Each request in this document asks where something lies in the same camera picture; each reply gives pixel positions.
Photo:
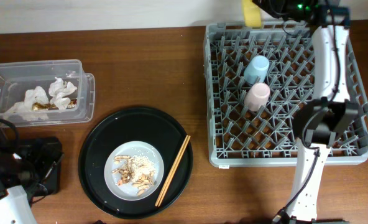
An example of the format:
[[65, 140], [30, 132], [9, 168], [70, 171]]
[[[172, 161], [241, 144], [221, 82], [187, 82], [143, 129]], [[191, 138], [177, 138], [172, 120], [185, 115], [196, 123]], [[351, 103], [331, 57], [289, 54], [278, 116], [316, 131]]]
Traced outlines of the yellow bowl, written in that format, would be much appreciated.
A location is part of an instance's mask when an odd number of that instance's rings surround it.
[[246, 27], [261, 28], [262, 19], [259, 7], [251, 0], [242, 0], [242, 11]]

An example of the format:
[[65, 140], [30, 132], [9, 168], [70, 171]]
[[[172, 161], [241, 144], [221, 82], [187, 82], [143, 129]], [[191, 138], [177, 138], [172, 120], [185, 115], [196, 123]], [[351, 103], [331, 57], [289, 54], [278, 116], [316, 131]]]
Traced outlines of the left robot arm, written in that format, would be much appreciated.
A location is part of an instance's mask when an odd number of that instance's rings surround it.
[[60, 188], [62, 144], [56, 137], [20, 139], [0, 119], [0, 223], [35, 223], [31, 207]]

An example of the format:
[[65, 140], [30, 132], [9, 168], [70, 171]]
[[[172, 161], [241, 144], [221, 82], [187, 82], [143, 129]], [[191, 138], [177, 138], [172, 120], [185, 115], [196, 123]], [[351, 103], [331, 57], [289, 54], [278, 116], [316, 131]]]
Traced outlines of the grey plate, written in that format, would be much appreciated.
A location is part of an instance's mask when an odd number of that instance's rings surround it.
[[[156, 168], [154, 175], [155, 185], [151, 186], [143, 195], [138, 197], [136, 189], [131, 184], [118, 187], [115, 182], [120, 178], [119, 174], [112, 174], [111, 171], [120, 166], [114, 163], [115, 156], [147, 156]], [[108, 189], [119, 199], [126, 201], [142, 200], [150, 196], [161, 184], [164, 175], [164, 163], [162, 156], [152, 145], [142, 141], [131, 141], [124, 143], [109, 155], [104, 167], [104, 179]]]

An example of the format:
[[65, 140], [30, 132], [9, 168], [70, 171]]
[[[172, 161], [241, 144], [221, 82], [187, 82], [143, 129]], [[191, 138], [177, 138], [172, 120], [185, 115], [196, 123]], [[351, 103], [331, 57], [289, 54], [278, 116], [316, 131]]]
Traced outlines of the gold foil wrapper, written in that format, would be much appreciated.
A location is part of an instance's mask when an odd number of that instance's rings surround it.
[[[69, 104], [67, 106], [67, 109], [75, 108], [76, 107], [76, 104], [77, 104], [77, 99], [72, 99], [69, 102]], [[34, 111], [35, 110], [57, 110], [57, 109], [58, 109], [57, 106], [55, 106], [54, 104], [50, 104], [50, 103], [44, 104], [44, 105], [42, 105], [40, 103], [34, 103], [32, 105], [32, 110], [34, 110]]]

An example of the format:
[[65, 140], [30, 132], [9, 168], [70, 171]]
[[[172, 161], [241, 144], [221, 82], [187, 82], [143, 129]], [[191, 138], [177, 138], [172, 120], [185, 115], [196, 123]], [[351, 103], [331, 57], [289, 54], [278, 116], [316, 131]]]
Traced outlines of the food scraps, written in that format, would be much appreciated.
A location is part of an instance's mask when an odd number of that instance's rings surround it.
[[120, 164], [111, 171], [112, 174], [120, 175], [115, 182], [118, 187], [131, 184], [136, 189], [136, 195], [140, 197], [155, 185], [155, 164], [147, 156], [115, 156], [114, 163]]

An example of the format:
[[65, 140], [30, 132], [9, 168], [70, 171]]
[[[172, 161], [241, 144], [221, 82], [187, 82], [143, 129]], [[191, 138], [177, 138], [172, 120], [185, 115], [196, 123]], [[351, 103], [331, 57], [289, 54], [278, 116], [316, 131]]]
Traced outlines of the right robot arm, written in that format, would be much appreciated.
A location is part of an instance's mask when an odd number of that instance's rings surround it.
[[315, 56], [312, 100], [293, 118], [297, 166], [287, 204], [272, 223], [316, 223], [316, 204], [326, 160], [358, 115], [347, 89], [345, 59], [350, 10], [337, 1], [266, 1], [255, 4], [284, 21], [307, 22]]

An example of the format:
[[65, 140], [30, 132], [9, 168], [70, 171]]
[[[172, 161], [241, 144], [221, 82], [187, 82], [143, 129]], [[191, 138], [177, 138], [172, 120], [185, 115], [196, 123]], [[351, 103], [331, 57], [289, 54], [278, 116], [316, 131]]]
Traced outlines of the pink cup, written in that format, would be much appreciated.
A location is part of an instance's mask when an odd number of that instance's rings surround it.
[[249, 110], [257, 112], [269, 100], [270, 88], [265, 83], [255, 83], [244, 98], [244, 105]]

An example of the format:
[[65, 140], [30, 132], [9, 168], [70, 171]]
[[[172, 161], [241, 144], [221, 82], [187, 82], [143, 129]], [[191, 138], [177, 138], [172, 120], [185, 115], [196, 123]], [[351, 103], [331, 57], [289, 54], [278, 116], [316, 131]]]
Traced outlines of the white tissue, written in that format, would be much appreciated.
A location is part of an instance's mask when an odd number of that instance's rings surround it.
[[58, 110], [67, 110], [69, 102], [72, 100], [68, 96], [73, 94], [78, 88], [72, 82], [63, 81], [61, 78], [55, 77], [55, 81], [50, 84], [48, 93], [41, 87], [36, 86], [34, 89], [25, 92], [23, 101], [14, 103], [3, 116], [8, 119], [10, 114], [18, 114], [25, 121], [46, 120], [48, 110], [32, 110], [34, 103], [54, 104]]

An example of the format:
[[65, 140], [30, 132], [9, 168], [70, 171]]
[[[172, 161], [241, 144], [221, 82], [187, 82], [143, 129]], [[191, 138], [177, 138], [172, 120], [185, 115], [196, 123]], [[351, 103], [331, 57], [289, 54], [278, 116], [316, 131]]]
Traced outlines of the blue cup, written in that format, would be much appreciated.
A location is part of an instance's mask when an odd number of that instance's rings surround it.
[[269, 60], [262, 55], [255, 56], [244, 71], [244, 78], [250, 85], [264, 82], [269, 69]]

